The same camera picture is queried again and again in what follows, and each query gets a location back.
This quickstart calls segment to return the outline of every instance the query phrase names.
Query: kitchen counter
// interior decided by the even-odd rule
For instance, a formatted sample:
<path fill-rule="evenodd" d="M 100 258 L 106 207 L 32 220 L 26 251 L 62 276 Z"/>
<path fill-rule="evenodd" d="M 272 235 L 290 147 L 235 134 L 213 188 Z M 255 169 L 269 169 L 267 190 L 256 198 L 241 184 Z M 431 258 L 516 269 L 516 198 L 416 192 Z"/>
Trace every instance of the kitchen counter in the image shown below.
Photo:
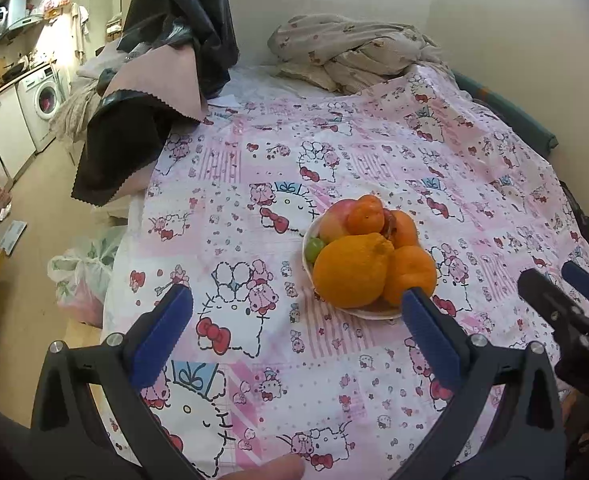
<path fill-rule="evenodd" d="M 54 63 L 56 60 L 50 61 L 50 62 L 44 62 L 44 63 L 39 63 L 38 65 L 36 65 L 34 68 L 31 68 L 30 70 L 28 70 L 27 72 L 21 74 L 20 76 L 14 78 L 12 81 L 10 81 L 9 83 L 5 83 L 5 85 L 3 85 L 0 88 L 0 93 L 3 92 L 6 88 L 9 88 L 10 86 L 16 84 L 18 81 L 21 81 L 25 76 L 30 75 L 33 72 L 36 72 L 37 70 L 39 70 L 40 68 L 43 68 L 44 66 L 48 66 L 50 63 Z"/>

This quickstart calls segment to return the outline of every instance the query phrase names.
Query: floor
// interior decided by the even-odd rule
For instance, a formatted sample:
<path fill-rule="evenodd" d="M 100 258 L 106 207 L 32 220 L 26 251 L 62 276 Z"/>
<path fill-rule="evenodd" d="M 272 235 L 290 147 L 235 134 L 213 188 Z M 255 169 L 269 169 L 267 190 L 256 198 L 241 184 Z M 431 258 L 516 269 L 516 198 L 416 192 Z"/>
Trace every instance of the floor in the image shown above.
<path fill-rule="evenodd" d="M 48 260 L 71 248 L 76 237 L 94 237 L 110 225 L 105 213 L 70 197 L 75 174 L 55 140 L 12 188 L 12 212 L 0 226 L 3 233 L 13 219 L 28 223 L 0 271 L 0 412 L 25 426 L 48 345 L 98 340 L 98 330 L 68 323 L 46 273 Z"/>

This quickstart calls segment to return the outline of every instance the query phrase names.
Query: grape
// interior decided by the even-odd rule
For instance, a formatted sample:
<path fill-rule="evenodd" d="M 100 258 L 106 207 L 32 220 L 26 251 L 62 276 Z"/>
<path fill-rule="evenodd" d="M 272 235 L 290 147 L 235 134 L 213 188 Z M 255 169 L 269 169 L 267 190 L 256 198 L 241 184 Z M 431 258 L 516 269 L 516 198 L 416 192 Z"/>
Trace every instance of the grape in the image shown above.
<path fill-rule="evenodd" d="M 310 263 L 315 263 L 317 256 L 321 250 L 326 246 L 319 238 L 310 238 L 308 244 L 305 247 L 305 259 Z"/>

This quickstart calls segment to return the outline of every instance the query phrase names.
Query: white plastic bag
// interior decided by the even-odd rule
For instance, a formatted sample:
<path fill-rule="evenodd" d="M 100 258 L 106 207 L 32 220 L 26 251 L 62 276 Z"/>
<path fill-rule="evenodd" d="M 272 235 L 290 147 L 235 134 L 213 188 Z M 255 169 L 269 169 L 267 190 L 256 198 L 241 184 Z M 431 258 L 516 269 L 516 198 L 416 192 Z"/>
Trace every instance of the white plastic bag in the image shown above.
<path fill-rule="evenodd" d="M 48 277 L 56 283 L 57 304 L 77 321 L 102 327 L 114 256 L 125 232 L 126 227 L 112 227 L 101 238 L 86 238 L 78 247 L 48 262 Z"/>

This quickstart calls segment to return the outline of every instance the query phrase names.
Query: hello kitty bed sheet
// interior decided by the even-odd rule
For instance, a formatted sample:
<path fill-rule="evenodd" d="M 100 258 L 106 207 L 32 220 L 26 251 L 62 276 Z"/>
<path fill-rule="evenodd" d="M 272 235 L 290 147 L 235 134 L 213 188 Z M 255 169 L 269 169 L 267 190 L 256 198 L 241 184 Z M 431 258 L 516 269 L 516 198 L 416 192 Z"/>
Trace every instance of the hello kitty bed sheet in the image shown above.
<path fill-rule="evenodd" d="M 302 235 L 342 198 L 374 193 L 414 217 L 437 263 L 432 299 L 466 332 L 537 339 L 558 359 L 515 282 L 537 267 L 589 311 L 559 277 L 568 259 L 589 270 L 589 247 L 553 169 L 487 108 L 425 66 L 349 97 L 241 101 L 173 129 L 130 212 L 104 316 L 104 335 L 125 332 L 173 283 L 191 287 L 194 315 L 141 394 L 205 477 L 294 452 L 307 479 L 389 478 L 451 397 L 402 320 L 357 319 L 315 294 Z"/>

